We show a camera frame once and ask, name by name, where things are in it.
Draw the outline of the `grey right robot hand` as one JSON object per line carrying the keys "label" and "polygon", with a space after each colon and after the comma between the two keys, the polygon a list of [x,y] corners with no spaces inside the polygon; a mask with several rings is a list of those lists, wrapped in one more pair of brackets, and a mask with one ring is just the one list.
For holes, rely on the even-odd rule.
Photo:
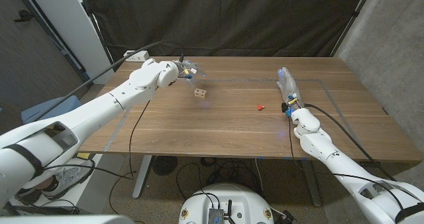
{"label": "grey right robot hand", "polygon": [[280,88],[285,105],[283,106],[284,113],[289,114],[303,107],[299,88],[288,69],[286,67],[278,70],[277,85]]}

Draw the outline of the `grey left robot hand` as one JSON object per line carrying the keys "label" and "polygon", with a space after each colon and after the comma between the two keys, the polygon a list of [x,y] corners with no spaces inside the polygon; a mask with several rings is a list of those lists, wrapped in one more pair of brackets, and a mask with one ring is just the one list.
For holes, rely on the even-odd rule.
{"label": "grey left robot hand", "polygon": [[193,89],[197,88],[197,82],[206,76],[206,73],[195,62],[183,60],[179,62],[173,60],[173,63],[178,67],[178,82],[185,82]]}

